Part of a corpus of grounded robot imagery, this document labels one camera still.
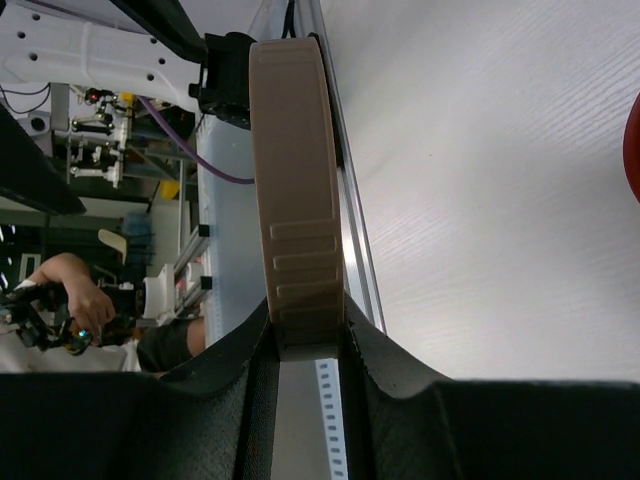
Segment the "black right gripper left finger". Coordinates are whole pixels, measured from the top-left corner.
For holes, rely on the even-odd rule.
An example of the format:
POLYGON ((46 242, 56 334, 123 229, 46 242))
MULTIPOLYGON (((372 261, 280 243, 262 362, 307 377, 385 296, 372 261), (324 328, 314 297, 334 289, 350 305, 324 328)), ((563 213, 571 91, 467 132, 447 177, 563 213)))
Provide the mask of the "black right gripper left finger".
POLYGON ((265 304, 162 377, 1 378, 5 479, 267 479, 272 451, 273 332, 265 304))

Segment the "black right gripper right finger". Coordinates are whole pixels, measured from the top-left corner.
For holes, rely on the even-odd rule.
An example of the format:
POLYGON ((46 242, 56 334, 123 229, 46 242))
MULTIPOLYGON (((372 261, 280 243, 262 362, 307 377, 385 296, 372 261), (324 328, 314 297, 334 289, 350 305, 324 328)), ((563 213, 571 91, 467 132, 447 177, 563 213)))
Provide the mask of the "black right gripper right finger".
POLYGON ((639 387, 453 380, 345 303, 339 359, 353 479, 635 479, 639 387))

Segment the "taupe round lid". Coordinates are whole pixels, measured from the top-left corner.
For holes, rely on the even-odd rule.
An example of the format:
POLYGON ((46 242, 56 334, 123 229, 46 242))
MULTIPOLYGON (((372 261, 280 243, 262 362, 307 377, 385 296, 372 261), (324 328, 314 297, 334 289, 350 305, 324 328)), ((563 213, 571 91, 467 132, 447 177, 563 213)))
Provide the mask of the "taupe round lid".
POLYGON ((313 37, 256 43, 250 124, 269 308, 283 361, 339 355, 344 274, 329 91, 313 37))

